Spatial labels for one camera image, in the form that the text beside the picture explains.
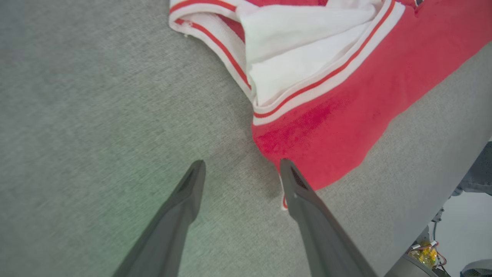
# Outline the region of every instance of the red stripe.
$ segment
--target red stripe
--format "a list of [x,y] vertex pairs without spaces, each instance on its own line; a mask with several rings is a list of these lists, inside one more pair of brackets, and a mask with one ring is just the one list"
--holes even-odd
[[221,14],[218,14],[217,15],[233,32],[236,33],[236,35],[238,35],[238,37],[243,41],[245,42],[245,31],[243,29],[243,26],[241,25],[241,23],[233,20],[233,19],[230,19],[228,17],[225,17]]
[[257,117],[257,118],[264,118],[264,117],[267,117],[267,116],[272,115],[273,113],[275,113],[276,111],[278,111],[278,109],[280,109],[283,105],[285,105],[285,103],[287,103],[289,100],[293,99],[294,97],[298,96],[299,94],[301,94],[303,92],[306,92],[306,91],[308,91],[310,89],[313,89],[313,88],[321,85],[326,80],[330,79],[331,77],[333,77],[333,76],[337,75],[338,73],[340,73],[340,71],[344,70],[348,66],[348,64],[359,55],[359,53],[362,51],[362,49],[364,48],[364,46],[369,42],[369,40],[372,38],[372,36],[374,35],[374,33],[377,31],[377,29],[379,29],[379,27],[381,26],[381,24],[383,24],[383,22],[386,20],[386,18],[388,18],[388,16],[390,15],[390,13],[393,10],[393,7],[394,6],[395,6],[395,0],[391,0],[390,7],[388,8],[388,10],[386,11],[386,13],[384,14],[383,18],[381,18],[381,20],[377,23],[376,27],[374,27],[374,29],[372,30],[372,32],[370,32],[369,36],[366,38],[366,40],[364,41],[364,43],[362,43],[361,47],[359,47],[359,49],[348,59],[348,61],[345,64],[343,64],[341,67],[337,68],[336,70],[334,70],[330,74],[326,75],[321,80],[319,80],[319,81],[317,81],[317,82],[315,82],[313,84],[310,84],[309,86],[307,86],[305,88],[302,88],[302,89],[296,91],[294,94],[290,95],[284,101],[282,101],[282,103],[280,103],[274,110],[272,110],[270,112],[267,112],[267,113],[256,113],[255,112],[254,113],[254,116]]
[[[177,19],[175,22],[181,25],[185,21],[183,19]],[[222,44],[222,42],[220,42],[220,40],[218,40],[218,38],[216,38],[211,32],[209,32],[209,30],[207,30],[202,25],[192,22],[191,27],[201,31],[204,34],[206,34],[213,42],[215,42],[215,44],[217,44],[217,46],[219,46],[221,48],[221,50],[227,56],[229,61],[232,63],[232,66],[234,66],[234,68],[236,69],[236,71],[239,74],[239,76],[241,77],[241,79],[243,79],[244,83],[248,86],[248,88],[251,89],[251,86],[247,82],[246,74],[244,73],[243,69],[239,66],[238,62],[236,62],[236,60],[232,56],[231,52],[229,52],[229,50],[227,50],[225,45]]]
[[287,201],[285,200],[285,195],[283,196],[283,201],[282,201],[283,207],[288,209],[289,207],[287,206]]
[[226,8],[226,9],[230,9],[232,11],[236,11],[235,6],[233,6],[229,3],[219,1],[219,0],[187,0],[187,1],[183,1],[183,2],[180,2],[180,3],[172,6],[171,9],[169,10],[169,13],[172,13],[177,9],[180,9],[182,7],[186,7],[189,5],[193,5],[193,4],[213,4],[213,5],[219,5],[221,7]]

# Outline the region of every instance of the gray fabric surface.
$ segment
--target gray fabric surface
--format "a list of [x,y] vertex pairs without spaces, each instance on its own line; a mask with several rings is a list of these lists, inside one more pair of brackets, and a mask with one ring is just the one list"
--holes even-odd
[[[0,3],[0,276],[109,276],[195,159],[180,276],[307,276],[249,102],[162,0]],[[492,134],[492,45],[319,192],[384,274]]]

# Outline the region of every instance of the white floor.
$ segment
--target white floor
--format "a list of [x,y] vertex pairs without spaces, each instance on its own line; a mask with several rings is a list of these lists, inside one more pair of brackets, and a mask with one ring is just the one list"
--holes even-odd
[[[429,228],[432,233],[433,223]],[[492,259],[492,196],[464,192],[451,197],[444,204],[436,240],[451,277],[459,277],[468,263]]]

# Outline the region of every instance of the clothing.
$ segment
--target clothing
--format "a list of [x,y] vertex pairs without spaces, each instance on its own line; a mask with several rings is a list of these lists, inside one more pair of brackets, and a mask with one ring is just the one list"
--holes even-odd
[[251,101],[263,155],[277,169],[292,160],[320,189],[492,40],[491,10],[489,0],[171,0],[169,24],[222,59]]

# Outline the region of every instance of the yellow component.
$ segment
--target yellow component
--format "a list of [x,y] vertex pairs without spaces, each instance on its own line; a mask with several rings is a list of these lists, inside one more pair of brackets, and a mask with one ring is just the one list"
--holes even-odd
[[408,253],[408,255],[417,261],[423,263],[426,267],[432,269],[437,264],[437,251],[434,247],[425,249],[415,249]]

